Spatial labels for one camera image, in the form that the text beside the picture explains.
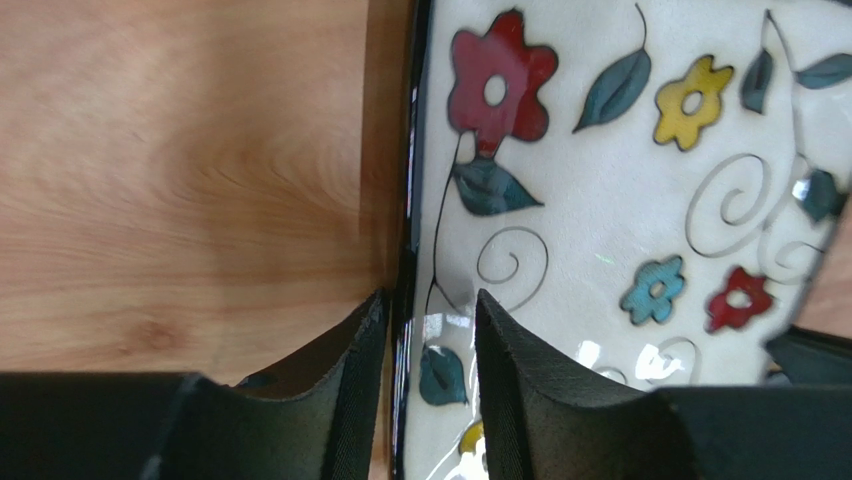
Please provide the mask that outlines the floral square plate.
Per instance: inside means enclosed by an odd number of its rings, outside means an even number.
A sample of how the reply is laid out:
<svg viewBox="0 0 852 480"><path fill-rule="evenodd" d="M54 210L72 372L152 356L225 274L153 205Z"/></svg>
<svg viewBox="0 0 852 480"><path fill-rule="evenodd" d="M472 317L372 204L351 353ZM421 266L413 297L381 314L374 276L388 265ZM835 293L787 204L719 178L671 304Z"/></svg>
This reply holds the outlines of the floral square plate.
<svg viewBox="0 0 852 480"><path fill-rule="evenodd" d="M851 197L847 1L421 1L393 475L484 479L487 291L631 389L783 380Z"/></svg>

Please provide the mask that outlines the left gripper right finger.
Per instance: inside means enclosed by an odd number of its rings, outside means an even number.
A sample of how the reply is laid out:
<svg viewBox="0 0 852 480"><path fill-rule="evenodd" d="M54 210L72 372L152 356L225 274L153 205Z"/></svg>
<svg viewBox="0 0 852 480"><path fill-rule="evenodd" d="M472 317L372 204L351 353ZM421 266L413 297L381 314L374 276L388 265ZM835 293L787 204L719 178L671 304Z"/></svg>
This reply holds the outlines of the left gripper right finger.
<svg viewBox="0 0 852 480"><path fill-rule="evenodd" d="M847 479L851 385L663 387L610 380L487 291L475 348L493 479Z"/></svg>

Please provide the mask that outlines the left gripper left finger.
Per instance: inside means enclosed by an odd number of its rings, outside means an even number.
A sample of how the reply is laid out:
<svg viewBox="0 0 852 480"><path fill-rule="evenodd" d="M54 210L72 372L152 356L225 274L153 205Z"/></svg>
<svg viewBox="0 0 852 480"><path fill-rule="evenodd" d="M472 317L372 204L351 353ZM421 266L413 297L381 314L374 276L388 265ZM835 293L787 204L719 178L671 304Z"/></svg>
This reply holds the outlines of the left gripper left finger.
<svg viewBox="0 0 852 480"><path fill-rule="evenodd" d="M5 372L5 479L365 479L388 295L282 360L195 372Z"/></svg>

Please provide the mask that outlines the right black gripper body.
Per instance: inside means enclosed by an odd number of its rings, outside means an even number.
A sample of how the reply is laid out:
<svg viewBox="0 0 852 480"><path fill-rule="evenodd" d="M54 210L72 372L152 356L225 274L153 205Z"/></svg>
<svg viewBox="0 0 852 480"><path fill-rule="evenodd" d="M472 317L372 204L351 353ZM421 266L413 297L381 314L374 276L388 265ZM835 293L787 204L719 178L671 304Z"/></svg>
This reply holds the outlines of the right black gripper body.
<svg viewBox="0 0 852 480"><path fill-rule="evenodd" d="M851 339L789 327L766 350L792 384L851 385Z"/></svg>

